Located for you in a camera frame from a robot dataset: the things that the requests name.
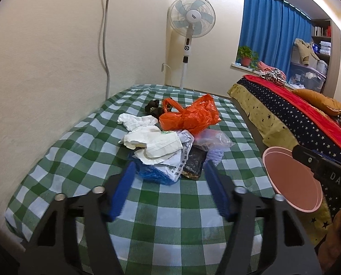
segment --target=fan grille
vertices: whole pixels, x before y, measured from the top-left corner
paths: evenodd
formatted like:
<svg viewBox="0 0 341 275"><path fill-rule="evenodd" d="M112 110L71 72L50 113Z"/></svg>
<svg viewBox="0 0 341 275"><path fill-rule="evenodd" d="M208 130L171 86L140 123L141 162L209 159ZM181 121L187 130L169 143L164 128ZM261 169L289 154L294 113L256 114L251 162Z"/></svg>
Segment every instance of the fan grille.
<svg viewBox="0 0 341 275"><path fill-rule="evenodd" d="M179 2L181 2L183 4L184 9L186 11L188 11L188 10L190 10L191 5L195 1L197 1L197 0L175 0L169 8L168 17L170 20L170 25L178 34L180 34L182 36L186 36L188 27L176 27L175 24L173 23L174 21L183 21L186 19L181 13L179 13L179 11L176 8L176 5ZM212 23L208 22L205 19L201 19L202 31L200 34L193 34L192 38L198 38L198 37L205 36L208 32L211 31L211 29L215 25L214 8L211 6L211 4L210 4L210 2L208 2L208 0L201 0L201 1L203 1L204 4L198 8L198 11L205 12L205 13L211 15L214 19L213 19Z"/></svg>

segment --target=orange plastic bag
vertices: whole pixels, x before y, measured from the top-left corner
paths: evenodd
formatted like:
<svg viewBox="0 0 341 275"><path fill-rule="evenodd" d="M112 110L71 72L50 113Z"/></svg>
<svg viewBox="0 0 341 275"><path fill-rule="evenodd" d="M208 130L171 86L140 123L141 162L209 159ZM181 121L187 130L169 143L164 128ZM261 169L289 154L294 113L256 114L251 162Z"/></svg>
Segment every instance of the orange plastic bag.
<svg viewBox="0 0 341 275"><path fill-rule="evenodd" d="M168 112L167 104L170 104L179 113ZM209 125L221 121L214 99L210 94L198 98L191 106L183 108L172 98L163 100L164 114L159 118L163 130L188 130L192 135L199 134Z"/></svg>

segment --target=green checkered bedsheet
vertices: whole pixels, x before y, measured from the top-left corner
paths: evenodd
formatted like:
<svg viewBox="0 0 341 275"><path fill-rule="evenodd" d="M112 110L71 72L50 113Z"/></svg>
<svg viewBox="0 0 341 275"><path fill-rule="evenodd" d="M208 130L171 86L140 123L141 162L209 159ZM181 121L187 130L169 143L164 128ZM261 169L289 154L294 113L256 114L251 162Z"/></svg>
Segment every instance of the green checkered bedsheet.
<svg viewBox="0 0 341 275"><path fill-rule="evenodd" d="M108 99L103 106L58 140L28 173L11 198L5 217L16 235L29 241L57 193L86 194L119 173L129 150L118 141L127 133L117 124L121 113L144 116L154 99L172 97L189 106L202 93L159 85L135 85ZM214 96L220 121L211 128L224 131L236 144L217 166L236 185L259 196L273 195L261 155L233 104ZM255 224L251 268L261 248L262 220ZM126 274L213 274L232 228L219 216L204 175L199 181L180 179L172 186L143 181L130 189L122 214L108 224ZM82 265L90 272L83 225L77 222Z"/></svg>

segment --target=orange pillow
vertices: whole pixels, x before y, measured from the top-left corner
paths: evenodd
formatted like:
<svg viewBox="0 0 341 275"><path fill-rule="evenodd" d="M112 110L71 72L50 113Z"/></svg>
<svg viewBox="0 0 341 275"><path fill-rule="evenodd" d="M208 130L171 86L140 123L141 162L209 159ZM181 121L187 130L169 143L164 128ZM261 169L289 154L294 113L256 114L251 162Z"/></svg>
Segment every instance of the orange pillow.
<svg viewBox="0 0 341 275"><path fill-rule="evenodd" d="M295 89L292 92L329 116L339 116L341 114L341 103L336 99L308 89Z"/></svg>

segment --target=bed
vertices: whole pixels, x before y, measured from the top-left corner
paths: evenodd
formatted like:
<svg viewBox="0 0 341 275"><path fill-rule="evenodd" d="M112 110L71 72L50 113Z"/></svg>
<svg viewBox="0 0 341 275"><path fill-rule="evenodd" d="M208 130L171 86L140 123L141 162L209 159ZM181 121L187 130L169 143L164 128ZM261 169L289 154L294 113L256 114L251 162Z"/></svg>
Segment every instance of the bed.
<svg viewBox="0 0 341 275"><path fill-rule="evenodd" d="M144 116L153 99L171 97L182 105L202 93L167 86L136 85L108 99L103 106L58 140L21 182L6 210L9 228L28 241L40 218L60 192L81 195L124 167L129 150L119 144L127 133L117 123L121 113ZM224 153L220 173L259 196L271 197L261 154L239 112L227 99L213 96L221 121L211 128L224 131L236 144ZM83 225L77 222L82 265L90 272ZM219 216L205 177L180 179L172 186L132 184L122 214L109 233L127 274L213 274L232 225ZM251 270L261 248L262 220L255 224Z"/></svg>
<svg viewBox="0 0 341 275"><path fill-rule="evenodd" d="M245 75L228 91L260 132L267 147L292 150L300 144L341 163L341 127L300 97L260 77ZM314 213L298 213L317 245L341 208L341 198L323 187L324 201Z"/></svg>

